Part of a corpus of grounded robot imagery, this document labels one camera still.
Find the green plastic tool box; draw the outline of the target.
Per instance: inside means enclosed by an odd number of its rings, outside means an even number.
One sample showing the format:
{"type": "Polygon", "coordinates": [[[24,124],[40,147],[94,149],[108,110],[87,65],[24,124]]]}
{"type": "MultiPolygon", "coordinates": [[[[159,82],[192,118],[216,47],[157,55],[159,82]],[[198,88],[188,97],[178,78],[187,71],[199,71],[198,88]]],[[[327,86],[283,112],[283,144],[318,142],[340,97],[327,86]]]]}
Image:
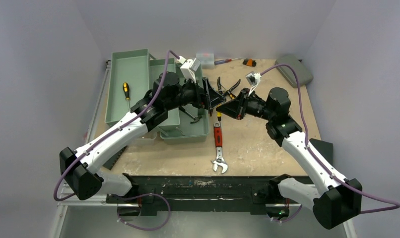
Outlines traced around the green plastic tool box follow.
{"type": "MultiPolygon", "coordinates": [[[[153,88],[154,81],[160,78],[164,68],[178,74],[180,84],[184,83],[179,65],[173,56],[168,60],[156,59],[148,49],[112,53],[105,124],[112,127],[129,112],[123,92],[124,82],[130,86],[130,107],[132,107],[153,88]]],[[[186,105],[184,108],[194,116],[197,115],[197,108],[191,105],[186,105]]],[[[192,120],[179,109],[169,111],[168,118],[164,122],[154,131],[139,138],[137,142],[147,144],[157,136],[167,144],[205,141],[209,134],[209,119],[206,110],[199,110],[202,119],[195,124],[190,124],[192,120]]]]}

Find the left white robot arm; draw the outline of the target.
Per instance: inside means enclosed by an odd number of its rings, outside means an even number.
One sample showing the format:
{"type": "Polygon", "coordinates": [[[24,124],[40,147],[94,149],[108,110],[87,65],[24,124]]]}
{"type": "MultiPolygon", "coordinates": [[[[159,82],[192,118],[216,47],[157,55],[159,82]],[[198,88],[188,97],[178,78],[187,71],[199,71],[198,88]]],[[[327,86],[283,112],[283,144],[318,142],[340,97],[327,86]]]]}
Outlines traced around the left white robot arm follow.
{"type": "Polygon", "coordinates": [[[159,75],[145,96],[125,116],[91,142],[77,148],[64,148],[59,154],[61,181],[65,181],[79,200],[99,193],[118,195],[126,203],[137,198],[137,188],[125,174],[101,172],[103,165],[133,140],[154,130],[168,118],[168,112],[191,105],[212,111],[226,101],[203,77],[197,82],[197,59],[188,59],[180,66],[185,82],[167,69],[159,75]]]}

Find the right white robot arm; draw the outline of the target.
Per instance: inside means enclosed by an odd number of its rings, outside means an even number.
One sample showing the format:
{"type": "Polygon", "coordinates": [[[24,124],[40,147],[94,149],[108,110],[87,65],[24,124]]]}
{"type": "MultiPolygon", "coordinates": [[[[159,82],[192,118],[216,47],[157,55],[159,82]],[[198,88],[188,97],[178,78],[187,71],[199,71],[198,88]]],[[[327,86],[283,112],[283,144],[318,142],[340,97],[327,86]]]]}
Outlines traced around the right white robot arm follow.
{"type": "Polygon", "coordinates": [[[290,106],[289,94],[283,88],[272,88],[266,100],[258,97],[253,88],[244,88],[235,99],[218,106],[217,111],[237,120],[252,115],[267,121],[269,137],[297,161],[314,184],[311,187],[288,175],[278,176],[270,182],[270,199],[299,202],[329,230],[360,214],[362,185],[355,178],[346,178],[317,151],[289,114],[290,106]]]}

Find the yellow handle screwdriver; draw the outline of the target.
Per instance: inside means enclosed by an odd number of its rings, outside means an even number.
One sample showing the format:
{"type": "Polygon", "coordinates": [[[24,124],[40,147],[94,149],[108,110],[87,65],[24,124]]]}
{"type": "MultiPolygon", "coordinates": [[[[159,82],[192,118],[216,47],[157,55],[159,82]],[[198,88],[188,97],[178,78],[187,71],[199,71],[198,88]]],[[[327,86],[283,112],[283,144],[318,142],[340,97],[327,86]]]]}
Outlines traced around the yellow handle screwdriver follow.
{"type": "Polygon", "coordinates": [[[222,120],[221,113],[220,113],[220,112],[217,112],[216,115],[217,115],[217,120],[218,120],[218,121],[221,121],[221,120],[222,120]]]}

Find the black pliers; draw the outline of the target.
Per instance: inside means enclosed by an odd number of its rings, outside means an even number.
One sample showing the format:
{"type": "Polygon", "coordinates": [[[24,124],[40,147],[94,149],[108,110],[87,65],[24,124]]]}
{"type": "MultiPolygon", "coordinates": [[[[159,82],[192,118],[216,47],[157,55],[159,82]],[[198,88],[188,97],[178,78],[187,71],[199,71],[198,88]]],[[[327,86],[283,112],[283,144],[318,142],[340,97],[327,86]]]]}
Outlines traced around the black pliers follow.
{"type": "Polygon", "coordinates": [[[221,83],[221,77],[217,78],[217,91],[219,94],[222,96],[226,97],[229,96],[230,99],[235,99],[236,96],[233,94],[233,90],[235,90],[241,83],[241,80],[239,79],[233,86],[231,86],[229,89],[226,89],[222,83],[221,83]]]}

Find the black yellow phillips screwdriver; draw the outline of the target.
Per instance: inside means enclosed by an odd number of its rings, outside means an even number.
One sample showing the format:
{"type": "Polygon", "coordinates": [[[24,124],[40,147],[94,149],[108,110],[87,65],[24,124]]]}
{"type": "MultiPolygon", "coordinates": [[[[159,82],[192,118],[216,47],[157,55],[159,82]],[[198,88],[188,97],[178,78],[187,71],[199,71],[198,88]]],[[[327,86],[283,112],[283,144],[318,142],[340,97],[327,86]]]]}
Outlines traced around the black yellow phillips screwdriver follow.
{"type": "Polygon", "coordinates": [[[127,102],[128,110],[130,111],[131,110],[131,107],[130,107],[130,86],[129,86],[129,84],[127,82],[123,83],[123,92],[124,92],[124,95],[125,95],[125,100],[127,102]]]}

